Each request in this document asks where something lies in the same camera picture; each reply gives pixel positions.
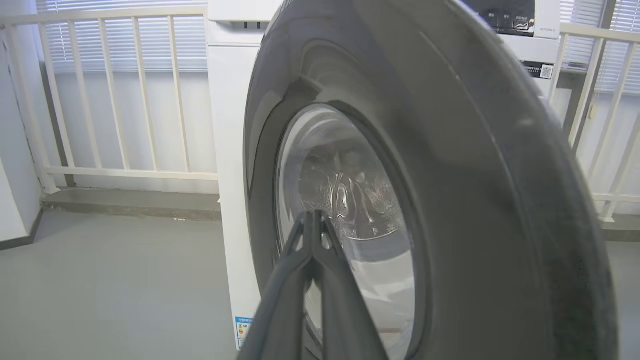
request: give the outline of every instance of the window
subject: window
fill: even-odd
[[[640,0],[617,0],[611,19],[611,29],[640,33]],[[609,42],[605,48],[596,89],[615,91],[627,55],[628,45]],[[640,95],[640,51],[634,54],[625,83],[625,94]]]
[[[560,0],[560,21],[597,28],[600,26],[604,4],[605,0]],[[570,37],[563,68],[586,70],[591,60],[593,44],[593,39]]]
[[[206,6],[207,0],[37,0],[38,13],[157,8],[164,6]],[[147,71],[172,69],[168,19],[139,19],[142,53]],[[104,55],[97,20],[75,22],[83,70],[104,71]],[[175,39],[179,69],[206,71],[204,20],[175,17]],[[137,71],[136,47],[131,19],[106,19],[105,27],[114,71]],[[73,72],[74,60],[67,23],[46,25],[47,41],[56,73]]]

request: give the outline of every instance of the blue and white sticker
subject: blue and white sticker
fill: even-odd
[[[251,329],[252,318],[241,318],[236,316],[236,333],[238,335],[238,349],[242,347],[246,339],[246,335]]]

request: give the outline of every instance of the railing top rail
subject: railing top rail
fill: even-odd
[[[640,43],[640,34],[637,34],[637,33],[592,28],[591,26],[569,24],[566,22],[563,22],[562,24],[560,24],[560,32],[562,34],[575,35],[579,37],[603,38],[603,39],[612,40],[612,41]]]
[[[206,16],[206,6],[174,6],[165,8],[140,8],[123,10],[97,10],[89,12],[56,12],[37,15],[0,17],[0,25],[27,25],[39,22],[69,20],[124,19],[129,17]]]

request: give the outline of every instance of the black sticker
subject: black sticker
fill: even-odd
[[[554,74],[554,64],[523,61],[522,66],[532,78],[551,79]]]

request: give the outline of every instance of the circular glass window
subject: circular glass window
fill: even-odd
[[[404,359],[415,308],[410,234],[396,192],[365,136],[335,108],[308,106],[289,125],[277,169],[280,248],[301,212],[329,214],[389,358]],[[305,306],[322,342],[316,284]]]

